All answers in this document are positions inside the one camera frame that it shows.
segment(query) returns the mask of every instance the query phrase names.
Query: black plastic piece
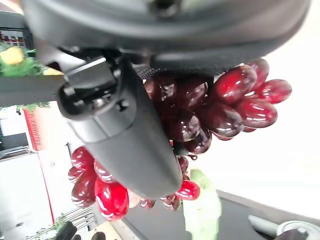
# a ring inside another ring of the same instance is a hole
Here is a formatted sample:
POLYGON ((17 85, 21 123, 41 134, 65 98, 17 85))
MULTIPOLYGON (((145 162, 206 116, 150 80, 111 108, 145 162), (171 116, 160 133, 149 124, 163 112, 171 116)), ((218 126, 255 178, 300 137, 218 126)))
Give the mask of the black plastic piece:
POLYGON ((59 109, 121 184, 147 199, 172 194, 180 188, 182 174, 168 138, 141 79, 125 58, 119 61, 119 72, 116 92, 106 104, 77 109, 61 88, 59 109))

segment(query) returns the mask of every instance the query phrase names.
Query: yellow flower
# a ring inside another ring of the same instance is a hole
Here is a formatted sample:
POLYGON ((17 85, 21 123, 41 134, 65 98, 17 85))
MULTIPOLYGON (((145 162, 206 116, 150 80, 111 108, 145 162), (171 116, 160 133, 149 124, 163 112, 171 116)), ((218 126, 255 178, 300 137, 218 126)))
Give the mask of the yellow flower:
POLYGON ((8 65, 20 64, 25 56, 21 48, 13 46, 5 51, 0 52, 1 60, 8 65))
POLYGON ((58 71, 58 70, 55 70, 53 68, 48 68, 46 70, 43 71, 43 75, 45 76, 50 76, 50 75, 63 75, 62 72, 58 71))

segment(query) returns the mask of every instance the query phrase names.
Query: red grape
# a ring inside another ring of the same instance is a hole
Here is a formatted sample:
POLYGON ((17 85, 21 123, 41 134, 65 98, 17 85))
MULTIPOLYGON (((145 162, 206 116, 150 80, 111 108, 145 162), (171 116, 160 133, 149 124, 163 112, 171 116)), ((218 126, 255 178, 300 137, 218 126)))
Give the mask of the red grape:
POLYGON ((172 75, 160 73, 147 80, 144 88, 152 101, 170 101, 176 96, 177 83, 172 75))
POLYGON ((193 181, 183 180, 175 196, 183 200, 196 200, 200 196, 200 187, 193 181))
POLYGON ((171 205, 174 202, 175 198, 176 198, 176 195, 174 194, 171 194, 165 197, 160 197, 161 201, 168 205, 171 205))
POLYGON ((108 172, 96 159, 93 164, 94 171, 96 175, 105 183, 113 183, 115 180, 112 174, 108 172))
POLYGON ((176 117, 162 121, 164 131, 169 139, 186 142, 194 139, 200 131, 200 121, 191 111, 179 109, 176 117))
POLYGON ((84 146, 80 146, 72 153, 71 163, 77 169, 90 169, 94 166, 94 158, 84 146))
POLYGON ((292 87, 286 80, 274 79, 266 81, 257 91, 258 98, 271 104, 278 104, 289 98, 292 87))
POLYGON ((211 140, 211 133, 207 129, 202 128, 194 140, 184 143, 184 147, 190 153, 203 154, 209 149, 211 140))
POLYGON ((143 207, 144 209, 152 209, 155 203, 156 203, 156 200, 145 200, 145 199, 140 200, 140 206, 143 207))
POLYGON ((245 133, 252 133, 253 131, 257 130, 256 128, 250 128, 250 127, 247 127, 245 126, 244 129, 243 129, 243 132, 245 133))
POLYGON ((190 75, 177 83, 175 103, 180 108, 194 109, 201 105, 208 92, 207 81, 213 81, 206 75, 190 75))
POLYGON ((94 193, 97 206, 106 220, 118 220, 127 214, 129 209, 128 191, 120 183, 105 183, 97 178, 94 193))
POLYGON ((163 205, 165 205, 165 207, 173 212, 176 212, 178 211, 178 209, 180 208, 180 205, 181 205, 181 201, 178 197, 176 197, 172 203, 165 203, 163 202, 163 205))
POLYGON ((251 66, 257 75, 257 81, 255 83, 255 85, 251 88, 251 91, 255 91, 258 88, 260 88, 260 86, 266 81, 268 75, 269 75, 269 71, 270 71, 270 67, 269 64, 266 60, 264 60, 263 58, 260 58, 258 60, 252 61, 248 64, 249 66, 251 66))
POLYGON ((72 202, 80 207, 87 208, 95 202, 95 182, 97 175, 93 169, 87 169, 76 181, 72 192, 72 202))
POLYGON ((76 183, 77 179, 84 173, 84 171, 84 169, 78 169, 73 166, 68 172, 68 180, 73 184, 76 183))
POLYGON ((214 83, 213 90, 228 105, 241 100, 257 82, 255 70, 248 65, 237 66, 214 83))
POLYGON ((219 136, 218 134, 216 134, 214 131, 211 131, 211 133, 213 135, 216 136, 217 139, 221 140, 221 141, 229 141, 231 139, 233 139, 233 137, 223 137, 223 136, 219 136))
POLYGON ((184 156, 177 156, 176 158, 178 159, 181 171, 184 174, 187 171, 189 165, 188 159, 184 156))
POLYGON ((239 113, 225 104, 203 105, 197 115, 205 127, 223 138, 232 138, 244 129, 239 113))
POLYGON ((259 129, 274 124, 278 118, 276 108, 262 99, 245 98, 236 106, 246 127, 259 129))

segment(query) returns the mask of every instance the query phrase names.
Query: grape cluster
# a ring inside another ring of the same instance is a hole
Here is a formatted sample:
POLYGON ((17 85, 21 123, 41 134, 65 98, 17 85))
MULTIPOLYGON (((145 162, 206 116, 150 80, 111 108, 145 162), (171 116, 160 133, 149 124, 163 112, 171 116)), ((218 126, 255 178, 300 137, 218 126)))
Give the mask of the grape cluster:
POLYGON ((175 153, 197 155, 209 149, 212 135, 229 141, 276 122, 274 104, 286 100, 292 88, 282 79, 266 81, 268 75, 269 64, 260 58, 225 72, 215 82, 208 75, 159 73, 144 87, 175 153))
MULTIPOLYGON (((215 82, 204 74, 165 72, 144 83, 183 176, 177 192, 160 198, 167 209, 177 211, 182 200, 200 196, 200 187, 188 176, 187 157, 196 160, 206 152, 212 135, 229 141, 276 122, 273 104, 286 100, 292 88, 285 80, 266 81, 268 74, 268 62, 261 58, 227 71, 215 82)), ((146 209, 155 205, 155 200, 143 199, 117 182, 84 146, 73 152, 71 163, 68 177, 75 183, 71 199, 78 207, 96 202, 102 216, 114 221, 137 204, 146 209)))
MULTIPOLYGON (((177 161, 184 176, 181 188, 160 199, 171 211, 179 209, 181 200, 195 200, 200 195, 199 186, 186 176, 188 160, 178 156, 177 161)), ((71 163, 73 167, 68 172, 68 179, 74 183, 71 200, 77 207, 87 208, 96 202, 102 216, 108 221, 115 221, 123 218, 129 208, 137 204, 151 209, 156 203, 156 200, 143 199, 122 186, 84 146, 72 153, 71 163)))

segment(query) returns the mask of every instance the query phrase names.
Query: green leaf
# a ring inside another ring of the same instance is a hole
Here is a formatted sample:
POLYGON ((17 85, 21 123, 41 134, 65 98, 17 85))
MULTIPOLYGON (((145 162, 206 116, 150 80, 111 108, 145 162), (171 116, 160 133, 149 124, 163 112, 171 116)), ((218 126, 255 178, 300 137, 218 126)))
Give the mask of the green leaf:
POLYGON ((197 200, 183 201, 185 229, 192 234, 192 240, 216 240, 219 231, 221 204, 214 184, 198 170, 191 170, 190 178, 200 187, 197 200))

